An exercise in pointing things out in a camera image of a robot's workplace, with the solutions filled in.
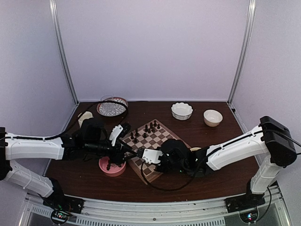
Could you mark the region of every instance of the dark brown tabletop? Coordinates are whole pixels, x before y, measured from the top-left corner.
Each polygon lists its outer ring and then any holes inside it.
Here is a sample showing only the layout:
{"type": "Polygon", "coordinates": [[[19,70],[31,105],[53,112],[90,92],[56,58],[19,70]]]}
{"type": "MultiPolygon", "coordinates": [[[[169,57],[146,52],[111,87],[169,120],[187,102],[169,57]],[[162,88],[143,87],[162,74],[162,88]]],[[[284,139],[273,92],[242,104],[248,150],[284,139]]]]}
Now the dark brown tabletop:
{"type": "MultiPolygon", "coordinates": [[[[81,103],[71,123],[90,103],[81,103]]],[[[219,144],[242,134],[229,107],[224,102],[189,102],[194,112],[187,121],[179,121],[171,115],[173,102],[129,102],[126,118],[132,129],[158,119],[191,147],[204,147],[219,144]],[[215,109],[222,113],[223,121],[216,128],[205,125],[203,112],[215,109]]],[[[121,116],[109,118],[99,115],[96,106],[90,110],[93,116],[102,119],[108,132],[117,125],[121,116]]],[[[74,126],[71,132],[79,128],[74,126]]],[[[104,175],[98,160],[84,162],[52,161],[47,176],[57,179],[64,192],[91,199],[121,202],[176,202],[218,198],[246,192],[248,180],[257,172],[254,157],[230,164],[204,178],[196,178],[187,187],[176,192],[155,190],[141,181],[129,165],[119,177],[104,175]]],[[[185,184],[189,176],[171,172],[161,175],[152,183],[159,187],[174,188],[185,184]]]]}

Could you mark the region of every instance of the patterned plate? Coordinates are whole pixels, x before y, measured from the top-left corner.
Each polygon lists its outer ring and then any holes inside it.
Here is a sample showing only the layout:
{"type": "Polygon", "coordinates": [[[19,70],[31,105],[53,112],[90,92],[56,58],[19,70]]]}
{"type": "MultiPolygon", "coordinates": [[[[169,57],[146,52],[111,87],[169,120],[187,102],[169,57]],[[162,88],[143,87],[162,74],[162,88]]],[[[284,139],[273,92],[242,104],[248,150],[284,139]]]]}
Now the patterned plate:
{"type": "MultiPolygon", "coordinates": [[[[120,102],[128,106],[125,99],[121,97],[114,97],[113,101],[120,102]]],[[[97,105],[97,112],[103,116],[113,117],[122,114],[126,111],[124,106],[113,104],[113,103],[103,103],[97,105]]]]}

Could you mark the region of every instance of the ventilation grille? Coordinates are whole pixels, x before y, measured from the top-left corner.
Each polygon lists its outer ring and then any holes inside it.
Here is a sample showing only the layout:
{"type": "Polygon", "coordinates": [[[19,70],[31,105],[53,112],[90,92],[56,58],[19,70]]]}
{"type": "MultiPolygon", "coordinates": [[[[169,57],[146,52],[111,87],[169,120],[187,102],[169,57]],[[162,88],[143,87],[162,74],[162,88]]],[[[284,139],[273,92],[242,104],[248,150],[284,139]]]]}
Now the ventilation grille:
{"type": "Polygon", "coordinates": [[[51,214],[50,210],[47,210],[45,208],[38,207],[38,206],[35,206],[35,205],[32,206],[32,212],[37,213],[37,214],[42,215],[42,216],[45,216],[45,217],[50,217],[50,214],[51,214]]]}
{"type": "Polygon", "coordinates": [[[213,220],[202,220],[194,223],[183,224],[122,224],[122,223],[104,223],[103,221],[77,217],[76,224],[79,226],[142,226],[142,225],[158,225],[158,226],[226,226],[224,218],[213,220]]]}

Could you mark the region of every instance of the white wall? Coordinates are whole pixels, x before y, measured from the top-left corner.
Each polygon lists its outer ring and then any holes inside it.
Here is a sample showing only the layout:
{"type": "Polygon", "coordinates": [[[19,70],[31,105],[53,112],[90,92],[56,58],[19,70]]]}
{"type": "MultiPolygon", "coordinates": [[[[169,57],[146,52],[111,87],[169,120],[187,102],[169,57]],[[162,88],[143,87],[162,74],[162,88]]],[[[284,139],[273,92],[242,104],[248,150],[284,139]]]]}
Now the white wall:
{"type": "MultiPolygon", "coordinates": [[[[301,141],[301,1],[257,0],[234,106],[248,129],[269,115],[301,141]]],[[[293,225],[299,226],[301,157],[280,173],[278,181],[293,225]]]]}
{"type": "MultiPolygon", "coordinates": [[[[60,132],[74,108],[48,1],[0,2],[0,126],[21,135],[60,132]]],[[[47,160],[23,160],[42,173],[47,160]]],[[[26,192],[0,181],[0,225],[17,224],[26,192]]]]}
{"type": "Polygon", "coordinates": [[[57,2],[79,100],[227,100],[248,0],[57,2]]]}

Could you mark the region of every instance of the pink bowl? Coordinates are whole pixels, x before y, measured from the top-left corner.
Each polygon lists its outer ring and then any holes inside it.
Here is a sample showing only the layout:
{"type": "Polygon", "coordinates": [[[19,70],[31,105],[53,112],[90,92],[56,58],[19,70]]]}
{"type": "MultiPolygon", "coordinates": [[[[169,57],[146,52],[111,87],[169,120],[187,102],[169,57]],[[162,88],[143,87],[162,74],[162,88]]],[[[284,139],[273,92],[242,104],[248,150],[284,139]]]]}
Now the pink bowl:
{"type": "Polygon", "coordinates": [[[109,163],[109,157],[103,157],[98,162],[100,169],[105,173],[105,175],[109,177],[117,177],[126,170],[125,163],[121,164],[121,167],[115,164],[111,164],[110,170],[107,170],[108,163],[109,163]]]}

